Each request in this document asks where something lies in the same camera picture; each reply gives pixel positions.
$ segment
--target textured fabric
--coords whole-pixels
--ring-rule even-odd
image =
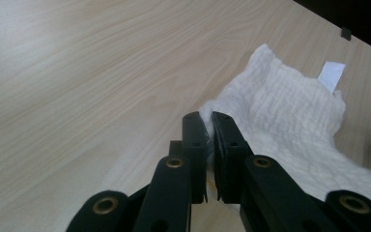
[[[233,117],[254,154],[276,159],[306,193],[325,200],[328,192],[347,189],[371,199],[371,170],[334,145],[345,112],[340,91],[331,94],[316,78],[283,65],[266,44],[199,111],[211,137],[213,111]]]

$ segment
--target white towel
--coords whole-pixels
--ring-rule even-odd
[[[371,199],[371,170],[334,145],[345,112],[340,91],[332,94],[316,78],[283,65],[266,44],[199,109],[211,137],[213,111],[233,117],[254,154],[277,160],[306,193],[325,201],[328,192],[346,189]]]

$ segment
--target paper tag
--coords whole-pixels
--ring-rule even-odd
[[[345,64],[341,63],[326,62],[322,68],[321,74],[318,76],[319,82],[333,93],[345,66]]]

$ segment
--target dark floor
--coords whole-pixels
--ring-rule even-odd
[[[371,0],[295,0],[371,45]]]

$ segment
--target light wood grain surface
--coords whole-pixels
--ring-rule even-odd
[[[93,194],[147,185],[263,43],[306,76],[347,65],[335,141],[371,168],[371,46],[293,1],[0,1],[0,231],[64,231]],[[192,231],[243,226],[211,199]]]

